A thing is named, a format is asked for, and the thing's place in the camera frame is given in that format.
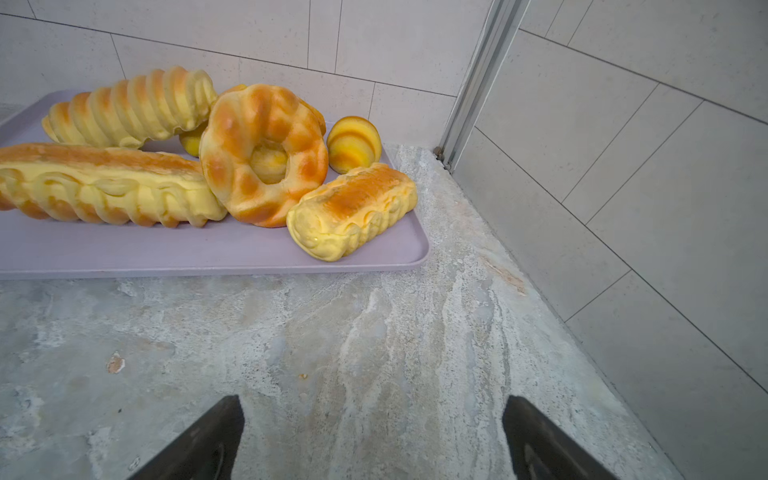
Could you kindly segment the ring-shaped braided bread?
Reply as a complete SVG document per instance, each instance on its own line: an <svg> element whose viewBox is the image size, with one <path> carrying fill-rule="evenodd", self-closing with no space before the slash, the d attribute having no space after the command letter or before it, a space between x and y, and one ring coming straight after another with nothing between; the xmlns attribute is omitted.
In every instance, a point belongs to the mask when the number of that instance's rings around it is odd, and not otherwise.
<svg viewBox="0 0 768 480"><path fill-rule="evenodd" d="M254 84L223 93L202 134L210 189L238 221L286 225L290 208L321 186L329 160L320 119L291 90Z"/></svg>

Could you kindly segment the lilac plastic tray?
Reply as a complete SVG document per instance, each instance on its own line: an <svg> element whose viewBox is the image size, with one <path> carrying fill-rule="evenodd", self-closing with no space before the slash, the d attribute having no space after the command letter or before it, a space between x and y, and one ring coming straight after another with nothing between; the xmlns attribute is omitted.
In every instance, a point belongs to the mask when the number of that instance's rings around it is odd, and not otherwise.
<svg viewBox="0 0 768 480"><path fill-rule="evenodd" d="M395 271L420 266L429 251L415 212L335 262L309 256L286 228L233 217L166 228L1 215L4 280Z"/></svg>

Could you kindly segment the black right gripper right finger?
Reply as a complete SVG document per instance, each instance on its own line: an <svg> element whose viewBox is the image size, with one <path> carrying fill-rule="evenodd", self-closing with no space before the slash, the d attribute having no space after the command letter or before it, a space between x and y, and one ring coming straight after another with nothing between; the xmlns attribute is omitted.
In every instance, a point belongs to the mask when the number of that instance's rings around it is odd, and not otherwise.
<svg viewBox="0 0 768 480"><path fill-rule="evenodd" d="M617 479L522 396L508 398L502 426L517 479Z"/></svg>

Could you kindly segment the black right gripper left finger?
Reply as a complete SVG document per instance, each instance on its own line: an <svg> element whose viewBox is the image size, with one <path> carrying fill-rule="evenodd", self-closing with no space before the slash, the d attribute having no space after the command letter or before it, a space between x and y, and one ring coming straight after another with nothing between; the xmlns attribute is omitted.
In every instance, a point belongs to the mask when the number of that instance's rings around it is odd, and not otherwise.
<svg viewBox="0 0 768 480"><path fill-rule="evenodd" d="M244 427L239 396L225 396L130 479L230 479Z"/></svg>

